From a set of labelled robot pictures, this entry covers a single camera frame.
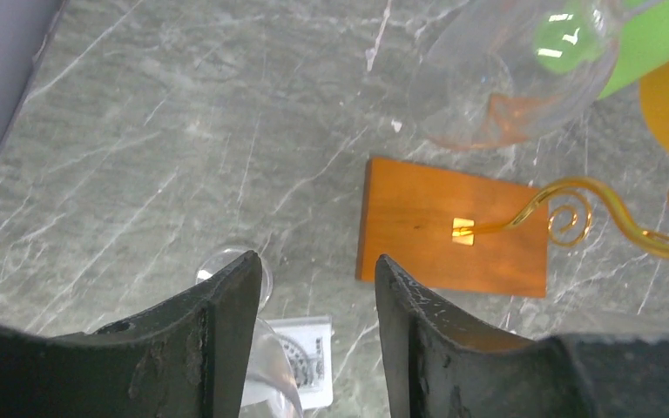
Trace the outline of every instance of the green object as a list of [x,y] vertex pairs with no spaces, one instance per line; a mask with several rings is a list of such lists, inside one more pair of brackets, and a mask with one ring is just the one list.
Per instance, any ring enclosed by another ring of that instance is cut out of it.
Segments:
[[586,0],[570,0],[563,13],[548,15],[537,27],[533,47],[537,61],[555,74],[566,74],[584,61],[595,61],[604,54],[604,45],[593,28],[584,25]]
[[[637,5],[645,0],[629,0]],[[669,62],[669,0],[634,17],[620,38],[619,59],[599,98],[605,98]]]

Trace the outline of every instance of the white vein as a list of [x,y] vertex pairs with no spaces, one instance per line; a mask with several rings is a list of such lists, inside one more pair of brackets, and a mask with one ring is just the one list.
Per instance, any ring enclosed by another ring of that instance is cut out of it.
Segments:
[[50,318],[35,332],[35,334],[41,334],[45,328],[47,328],[54,320],[56,320],[60,314],[63,313],[71,305],[71,301],[63,302],[57,309],[50,312]]
[[258,253],[260,253],[260,254],[264,254],[264,253],[265,253],[265,250],[267,249],[268,244],[270,244],[270,239],[271,239],[272,237],[273,237],[273,231],[271,231],[271,232],[267,235],[266,242],[265,242],[265,244],[262,245],[262,247],[260,248],[260,251],[258,251]]
[[[655,226],[655,231],[660,231],[660,226],[663,225],[663,218],[666,215],[666,203],[667,202],[668,202],[668,196],[666,195],[666,199],[663,200],[663,210],[660,212],[660,217],[658,218],[658,224]],[[652,277],[650,278],[650,284],[647,285],[647,290],[645,291],[645,297],[642,298],[642,302],[639,304],[639,308],[637,310],[637,315],[639,315],[642,312],[642,308],[645,306],[645,303],[647,303],[647,298],[650,297],[650,291],[652,290],[652,284],[655,283],[655,279],[657,279],[657,277],[658,277],[658,270],[660,269],[660,262],[661,261],[662,261],[662,259],[658,260],[658,264],[655,266],[655,271],[652,272]]]
[[85,328],[84,332],[89,333],[89,332],[93,331],[93,328],[96,325],[98,325],[99,322],[101,322],[101,320],[104,318],[105,315],[106,315],[106,313],[102,313],[95,320],[91,321],[91,323],[88,324],[88,326]]
[[286,246],[286,243],[288,242],[288,237],[291,235],[291,232],[294,231],[294,229],[298,228],[299,226],[302,226],[306,224],[308,221],[312,220],[314,218],[314,215],[312,214],[312,208],[311,206],[308,208],[308,216],[299,222],[296,222],[289,228],[286,228],[283,230],[282,233],[280,233],[280,244],[278,247],[278,258],[280,258],[281,254],[283,253],[283,249]]
[[317,270],[312,274],[312,278],[309,281],[309,300],[307,301],[307,316],[311,315],[311,301],[312,301],[312,295],[314,294],[314,280],[316,279],[316,276],[319,275],[319,271]]
[[537,139],[537,149],[535,150],[535,159],[532,160],[532,165],[537,165],[537,159],[540,158],[540,145],[542,144],[542,137]]
[[345,353],[345,358],[342,359],[342,363],[340,363],[340,368],[337,369],[337,373],[334,374],[334,378],[332,379],[332,384],[334,385],[338,379],[340,379],[340,376],[342,375],[342,371],[345,369],[345,366],[347,366],[348,361],[350,360],[350,355],[353,354],[355,349],[357,348],[358,344],[360,344],[360,341],[362,340],[362,337],[368,335],[371,331],[374,329],[378,328],[378,320],[375,320],[375,324],[369,326],[369,327],[364,327],[362,331],[360,331],[360,334],[355,338],[355,342],[353,342],[353,345],[350,346],[350,349],[348,350],[347,353]]
[[577,287],[579,287],[579,286],[581,286],[581,285],[583,285],[583,284],[585,284],[585,283],[592,283],[592,282],[594,282],[594,281],[596,281],[596,280],[600,280],[600,279],[603,279],[603,278],[606,278],[606,277],[614,277],[614,275],[617,274],[617,272],[618,272],[619,270],[622,270],[623,268],[629,266],[631,263],[637,263],[637,262],[639,262],[639,261],[644,260],[645,258],[647,258],[648,255],[649,255],[649,254],[644,253],[644,254],[639,255],[639,256],[637,256],[637,257],[635,257],[635,258],[633,258],[633,259],[627,260],[627,261],[625,261],[625,262],[622,263],[622,264],[617,265],[617,266],[614,267],[612,270],[607,270],[607,271],[603,271],[603,272],[596,272],[596,273],[594,273],[594,274],[593,274],[590,278],[588,278],[588,279],[584,279],[584,280],[580,280],[580,281],[573,282],[573,283],[571,283],[570,286],[568,286],[568,287],[566,287],[565,289],[563,289],[563,290],[561,290],[560,292],[558,292],[557,295],[555,296],[555,299],[554,299],[552,302],[553,302],[553,303],[558,303],[561,299],[563,299],[563,297],[564,297],[568,292],[570,292],[571,290],[573,290],[573,289],[575,289],[575,288],[577,288]]
[[496,177],[501,178],[507,172],[514,170],[517,162],[517,148],[512,145],[506,148],[498,150],[498,153],[504,157],[504,162],[501,168],[498,170]]
[[22,268],[22,266],[24,265],[24,262],[25,262],[27,259],[32,260],[32,261],[39,259],[39,256],[42,255],[42,252],[44,251],[45,248],[46,248],[46,246],[43,246],[43,247],[37,252],[37,254],[34,255],[34,257],[30,257],[30,251],[31,251],[31,242],[30,242],[30,243],[28,244],[28,246],[27,246],[27,249],[24,251],[24,256],[22,257],[22,260],[19,262],[19,264],[18,264],[17,266],[14,266],[14,267],[12,267],[12,268],[10,269],[10,270],[11,270],[11,273],[7,274],[6,277],[4,277],[4,276],[3,276],[3,273],[4,273],[4,271],[5,271],[6,261],[10,258],[10,257],[9,257],[9,254],[7,253],[7,255],[6,255],[6,257],[4,258],[4,261],[3,261],[2,265],[1,265],[0,284],[4,283],[9,277],[11,277],[11,276],[13,275],[14,272],[19,271],[19,270]]
[[422,141],[422,143],[419,144],[419,146],[417,146],[417,147],[414,149],[414,151],[412,151],[412,152],[406,154],[406,159],[410,159],[410,158],[414,157],[414,156],[415,156],[419,151],[421,151],[422,148],[424,148],[425,146],[427,146],[427,141],[426,141],[426,140],[425,140],[425,141]]
[[[419,40],[419,38],[422,36],[424,30],[426,30],[431,24],[433,24],[434,22],[439,22],[439,21],[443,20],[445,17],[447,17],[447,16],[448,16],[450,13],[452,13],[453,11],[462,8],[466,3],[467,3],[467,0],[465,0],[465,1],[461,1],[461,2],[459,2],[459,4],[454,4],[454,5],[453,5],[452,7],[450,7],[449,9],[441,11],[441,12],[440,12],[439,14],[437,14],[437,16],[435,16],[435,17],[427,17],[427,16],[425,16],[427,20],[426,20],[426,22],[424,23],[424,26],[422,26],[421,28],[415,30],[415,32],[414,32],[414,39],[415,39],[415,40]],[[409,26],[409,23],[410,23],[411,20],[412,20],[412,19],[410,19],[410,20],[404,22],[404,25],[403,25],[403,26],[404,26],[404,27]]]
[[218,45],[214,45],[214,46],[213,46],[213,47],[212,47],[206,54],[204,54],[203,57],[199,58],[199,59],[196,61],[196,65],[194,65],[193,68],[194,68],[195,70],[198,70],[199,67],[204,63],[204,61],[206,61],[206,59],[209,58],[210,55],[212,55],[214,52],[216,52],[216,51],[217,51],[219,48],[221,48],[222,46],[224,46],[224,41],[219,42]]
[[370,368],[370,371],[374,372],[378,368],[378,365],[381,364],[381,361],[383,361],[383,352],[378,355],[378,360],[375,361],[375,364]]
[[20,240],[20,241],[28,241],[28,242],[31,242],[31,241],[32,241],[33,239],[35,239],[36,237],[38,237],[38,236],[42,235],[43,233],[45,233],[48,229],[50,229],[50,228],[52,228],[53,226],[55,226],[55,224],[56,224],[59,220],[61,220],[62,218],[64,218],[65,215],[66,215],[66,213],[60,213],[58,216],[56,216],[55,218],[53,218],[50,222],[48,222],[47,224],[45,224],[45,225],[42,226],[41,228],[39,228],[39,229],[37,229],[37,230],[35,230],[35,231],[32,231],[31,233],[28,233],[28,234],[24,235],[24,236],[23,236],[22,238],[20,238],[19,240]]
[[375,37],[373,48],[365,51],[368,72],[373,70],[373,62],[378,55],[378,49],[381,48],[381,39],[383,38],[383,32],[386,30],[386,24],[389,22],[389,17],[391,17],[391,0],[387,0],[386,2],[386,9],[383,10],[383,20],[381,20],[381,28],[378,30],[378,36]]
[[337,196],[334,196],[333,198],[331,198],[331,199],[329,200],[328,203],[337,203],[337,202],[339,202],[340,200],[342,200],[342,199],[344,199],[344,198],[346,198],[346,197],[348,197],[348,196],[351,196],[351,195],[353,195],[353,194],[355,194],[356,192],[359,192],[359,191],[360,191],[360,189],[359,189],[359,188],[356,188],[356,189],[353,190],[352,192],[347,192],[347,193],[343,193],[343,194],[338,194]]
[[[168,179],[166,179],[166,181],[163,182],[163,184],[159,187],[159,189],[165,189],[171,183],[171,181],[173,181],[173,179],[176,178],[177,175],[178,175],[178,170],[175,170],[172,173],[172,175],[170,175]],[[114,245],[114,242],[116,242],[117,239],[122,234],[127,232],[127,230],[134,223],[134,221],[137,220],[137,218],[139,218],[139,215],[142,212],[144,212],[145,209],[147,209],[147,207],[152,203],[153,200],[155,200],[155,198],[158,197],[159,194],[160,194],[159,192],[153,194],[120,228],[117,229],[117,231],[109,238],[109,240],[106,241],[106,244],[104,244],[104,246],[96,254],[94,254],[94,256],[88,261],[88,263],[86,263],[86,265],[80,269],[80,271],[76,274],[73,280],[71,280],[71,282],[68,283],[67,286],[63,287],[63,289],[60,290],[60,292],[58,292],[57,295],[55,295],[55,297],[52,298],[52,300],[47,305],[45,305],[44,309],[27,325],[25,329],[31,329],[32,327],[34,327],[39,322],[39,320],[42,319],[45,313],[47,313],[47,311],[49,311],[52,308],[55,302],[60,300],[60,298],[62,298],[76,285],[76,283],[78,283],[78,281],[84,276],[84,274],[88,271],[88,269],[91,268],[94,264],[96,264],[98,259],[100,259],[102,255],[104,255],[106,250],[108,250],[112,245]]]
[[305,178],[305,179],[301,179],[301,180],[299,180],[298,182],[296,182],[296,184],[295,184],[293,187],[291,187],[290,189],[288,189],[288,192],[286,192],[286,194],[283,195],[283,198],[280,200],[280,202],[278,202],[278,205],[276,205],[275,209],[273,209],[273,211],[271,212],[271,214],[272,214],[272,215],[275,215],[276,213],[278,213],[278,211],[283,207],[283,205],[286,203],[286,201],[291,197],[292,194],[294,194],[294,192],[295,192],[296,190],[299,189],[299,187],[305,185],[306,183],[308,183],[308,182],[310,182],[310,181],[314,181],[314,180],[318,179],[322,174],[324,174],[324,172],[325,172],[325,171],[332,165],[332,163],[335,161],[335,159],[337,158],[337,156],[339,156],[343,151],[345,151],[345,150],[348,149],[350,146],[352,146],[352,145],[355,143],[355,141],[357,141],[358,139],[360,139],[360,137],[362,136],[362,134],[365,133],[365,131],[367,131],[367,130],[368,130],[368,127],[366,127],[365,129],[363,129],[362,131],[360,131],[360,133],[358,133],[354,138],[350,139],[349,141],[342,141],[342,144],[340,145],[340,148],[337,149],[337,151],[332,155],[332,157],[331,157],[331,158],[329,159],[329,161],[324,165],[324,167],[322,167],[321,170],[319,170],[319,172],[317,172],[315,175],[313,175],[313,176],[311,176],[311,177],[307,177],[307,178]]
[[65,194],[65,196],[63,196],[63,199],[60,200],[60,202],[57,204],[57,207],[62,206],[66,201],[68,201],[68,199],[70,199],[74,194],[76,194],[76,192],[78,191],[78,189],[80,189],[80,188],[81,188],[81,187],[82,187],[82,186],[83,186],[83,185],[84,185],[84,184],[85,184],[91,177],[93,177],[93,175],[96,173],[96,171],[98,171],[98,169],[104,165],[104,162],[105,162],[105,161],[106,161],[106,160],[107,160],[107,159],[108,159],[114,152],[123,150],[123,149],[125,149],[125,148],[130,147],[130,146],[134,146],[134,145],[137,145],[137,144],[141,144],[141,143],[143,143],[143,142],[145,142],[145,141],[147,141],[147,140],[149,140],[149,139],[152,139],[152,138],[157,137],[159,134],[160,134],[160,132],[151,133],[150,135],[144,136],[143,138],[140,138],[140,139],[138,139],[138,140],[136,140],[136,141],[132,141],[131,143],[128,143],[128,144],[125,144],[125,145],[122,145],[122,146],[119,146],[119,144],[121,143],[121,138],[120,138],[119,141],[117,141],[117,143],[116,143],[114,146],[112,146],[111,148],[108,149],[108,151],[106,152],[106,154],[104,155],[104,157],[101,159],[101,161],[99,161],[98,164],[96,164],[96,165],[93,167],[93,169],[91,169],[90,172],[88,172],[87,174],[85,174],[85,175],[83,176],[83,178],[80,179],[80,181],[78,181],[78,182],[76,183],[75,187],[73,187],[72,189],[70,189],[70,190]]
[[147,140],[149,140],[149,139],[153,139],[153,138],[157,137],[159,134],[160,134],[159,131],[158,131],[158,132],[154,132],[154,133],[151,133],[150,135],[145,135],[145,136],[142,137],[142,138],[138,138],[138,139],[136,139],[136,140],[133,140],[133,141],[130,141],[130,142],[126,142],[126,143],[122,143],[122,139],[123,139],[123,138],[119,138],[119,140],[118,140],[116,143],[114,143],[113,145],[110,145],[110,146],[102,146],[102,147],[96,148],[96,149],[94,149],[94,150],[90,150],[90,151],[88,151],[88,152],[85,152],[85,153],[81,154],[79,157],[71,158],[71,159],[65,161],[65,162],[62,163],[62,164],[54,165],[53,167],[50,167],[50,169],[47,170],[47,172],[46,172],[45,174],[52,174],[52,173],[56,172],[57,170],[61,170],[61,169],[65,168],[65,167],[68,167],[68,166],[71,166],[71,165],[75,165],[75,164],[77,164],[77,163],[83,161],[84,159],[86,159],[86,158],[92,156],[92,155],[96,155],[96,154],[99,154],[99,153],[101,153],[101,152],[107,152],[105,158],[102,159],[102,162],[103,162],[103,161],[105,161],[106,158],[107,158],[109,155],[111,155],[113,152],[121,151],[121,150],[124,150],[124,149],[126,149],[126,148],[135,146],[135,145],[137,145],[137,144],[142,144],[143,142],[145,142],[145,141],[147,141]]
[[158,262],[158,259],[160,258],[160,255],[162,255],[168,247],[173,243],[178,238],[178,232],[180,232],[180,228],[183,227],[183,223],[186,220],[186,216],[184,215],[184,218],[181,219],[181,221],[178,223],[178,225],[173,229],[170,238],[168,238],[163,244],[163,246],[155,253],[155,255],[152,257],[149,263],[147,263],[147,266],[145,267],[142,272],[140,272],[138,275],[134,277],[134,280],[132,280],[132,283],[125,289],[125,292],[122,293],[122,295],[119,297],[119,302],[124,301],[124,299],[129,295],[129,293],[134,290],[134,288],[137,286],[138,283],[141,283],[142,280],[147,277],[147,274],[150,274],[152,269],[155,267],[155,263]]
[[101,42],[102,39],[111,35],[111,33],[114,32],[114,30],[117,29],[122,24],[122,22],[124,22],[125,19],[127,19],[127,17],[131,15],[131,13],[135,9],[137,9],[137,6],[142,4],[144,1],[145,0],[138,0],[122,17],[119,18],[119,20],[117,20],[117,22],[115,22],[112,26],[101,32],[101,35],[98,35],[98,37],[93,42],[91,42],[91,44],[88,45],[88,48],[86,48],[85,51],[81,52],[80,55],[78,55],[76,59],[74,59],[70,64],[68,64],[67,67],[65,67],[62,71],[60,71],[60,73],[55,78],[53,78],[49,83],[43,85],[42,87],[32,91],[32,93],[30,93],[30,95],[27,96],[27,98],[24,100],[24,104],[26,105],[33,98],[46,93],[49,89],[52,88],[53,85],[55,85],[55,83],[62,80],[69,72],[71,72],[73,68],[75,68],[76,65],[78,65],[80,60],[83,59],[87,53],[89,53],[99,42]]
[[[591,209],[591,212],[593,212],[594,209],[596,209],[596,205],[594,205],[593,209]],[[601,245],[601,243],[602,243],[601,239],[604,237],[604,232],[606,231],[606,227],[608,227],[608,225],[609,225],[609,218],[607,218],[604,221],[604,225],[601,226],[601,228],[599,228],[598,236],[596,237],[596,239],[593,240],[593,242],[590,245],[588,245],[586,248],[584,248],[583,252],[581,252],[581,257],[580,257],[580,260],[578,262],[579,265],[581,265],[581,261],[584,260],[584,258],[586,257],[586,254],[589,251],[595,250],[598,246]]]
[[265,25],[263,25],[262,29],[263,29],[263,71],[262,74],[260,75],[260,81],[264,82],[267,72],[267,33],[265,30]]
[[166,102],[166,100],[168,99],[168,96],[170,96],[170,94],[171,94],[171,93],[170,93],[170,92],[168,92],[168,93],[166,94],[166,96],[165,96],[165,97],[163,97],[163,99],[162,99],[162,100],[160,100],[160,103],[158,103],[158,105],[157,105],[157,106],[155,106],[155,108],[154,108],[154,109],[152,109],[152,111],[150,112],[150,116],[148,116],[148,117],[147,117],[147,119],[145,119],[145,122],[144,122],[144,123],[142,124],[143,126],[146,126],[146,125],[147,125],[147,123],[148,123],[148,122],[150,122],[150,120],[152,119],[152,117],[154,117],[154,116],[155,116],[155,112],[156,112],[156,111],[158,111],[158,109],[160,108],[160,106],[162,106],[162,105],[163,105],[163,103],[165,103],[165,102]]
[[585,123],[585,160],[584,160],[584,175],[588,176],[588,121]]
[[221,152],[221,163],[220,163],[220,170],[221,172],[222,168],[224,168],[224,163],[226,161],[226,154],[227,154],[227,149],[229,148],[229,139],[232,137],[232,134],[227,134],[226,135],[226,141],[224,143],[224,150]]
[[27,205],[27,201],[29,201],[29,199],[31,197],[33,188],[34,188],[33,186],[30,186],[30,190],[27,192],[26,197],[24,197],[24,199],[22,200],[21,205],[19,205],[19,207],[11,215],[9,215],[6,219],[4,219],[1,222],[0,232],[9,224],[9,222],[12,219],[14,219],[15,216],[17,216],[18,213],[20,213],[24,209],[24,207]]
[[509,326],[509,319],[511,318],[511,303],[514,301],[514,296],[509,298],[509,308],[506,310],[506,316],[503,317],[503,320],[501,321],[502,325],[500,326],[501,328],[506,329]]
[[288,307],[289,299],[283,301],[283,309],[280,311],[281,318],[286,318],[286,308]]
[[242,175],[242,181],[240,182],[240,191],[237,193],[238,216],[240,207],[242,207],[242,193],[245,190],[245,183],[247,182],[247,173],[250,171],[250,161],[253,159],[253,150],[255,149],[255,142],[258,140],[259,127],[260,127],[260,114],[258,114],[257,122],[255,122],[255,131],[253,132],[253,143],[250,145],[250,153],[247,154],[247,162],[245,163],[245,173]]

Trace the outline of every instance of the clear glass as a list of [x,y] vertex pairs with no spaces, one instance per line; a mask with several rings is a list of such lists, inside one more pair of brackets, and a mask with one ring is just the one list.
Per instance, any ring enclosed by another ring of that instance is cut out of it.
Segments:
[[301,418],[296,379],[275,331],[260,318],[255,321],[247,363],[240,417]]
[[[204,261],[199,269],[196,271],[196,284],[201,281],[211,279],[219,270],[235,261],[242,254],[253,251],[253,248],[242,245],[225,245],[219,246],[212,250],[209,257]],[[263,277],[260,283],[260,303],[258,304],[258,312],[267,304],[273,293],[273,273],[267,261],[260,256],[260,263],[262,265]]]
[[660,1],[472,1],[422,57],[412,116],[422,134],[457,150],[548,133],[598,97],[624,22]]

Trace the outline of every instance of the curly gold wire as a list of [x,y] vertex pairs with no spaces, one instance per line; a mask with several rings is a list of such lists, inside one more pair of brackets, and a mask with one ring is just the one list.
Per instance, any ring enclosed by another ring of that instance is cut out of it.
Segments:
[[550,183],[511,220],[475,226],[462,226],[455,228],[454,233],[459,236],[480,234],[480,233],[496,233],[506,229],[511,229],[524,222],[538,207],[545,201],[560,195],[572,196],[580,201],[581,206],[585,209],[585,223],[584,227],[575,239],[563,241],[558,238],[554,232],[553,223],[558,215],[567,212],[571,215],[568,224],[559,228],[561,233],[569,232],[578,223],[578,211],[571,205],[562,205],[552,211],[548,220],[548,232],[552,242],[559,246],[575,246],[581,242],[591,229],[591,205],[588,199],[575,189],[583,189],[596,195],[597,198],[606,206],[609,214],[612,216],[614,223],[619,228],[625,237],[634,245],[639,246],[650,254],[662,257],[669,260],[669,235],[657,231],[651,231],[641,228],[632,218],[629,210],[625,206],[624,201],[605,183],[596,179],[588,177],[570,177],[560,179]]

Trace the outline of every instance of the clear glass vase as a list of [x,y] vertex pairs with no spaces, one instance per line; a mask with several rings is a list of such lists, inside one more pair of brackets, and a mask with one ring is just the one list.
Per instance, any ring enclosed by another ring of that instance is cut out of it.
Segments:
[[539,137],[604,89],[625,22],[661,0],[472,0],[425,56],[409,108],[439,145]]
[[240,418],[301,418],[296,379],[278,335],[262,319],[255,321],[250,360],[242,392]]
[[[198,285],[204,280],[210,280],[219,270],[228,266],[229,263],[235,261],[238,257],[241,257],[242,254],[248,251],[254,250],[251,246],[242,244],[225,244],[214,248],[206,261],[204,261],[204,264],[196,270],[196,284]],[[259,313],[263,310],[273,292],[273,273],[267,260],[260,254],[258,254],[258,257],[260,257],[263,274],[262,280],[260,281]]]

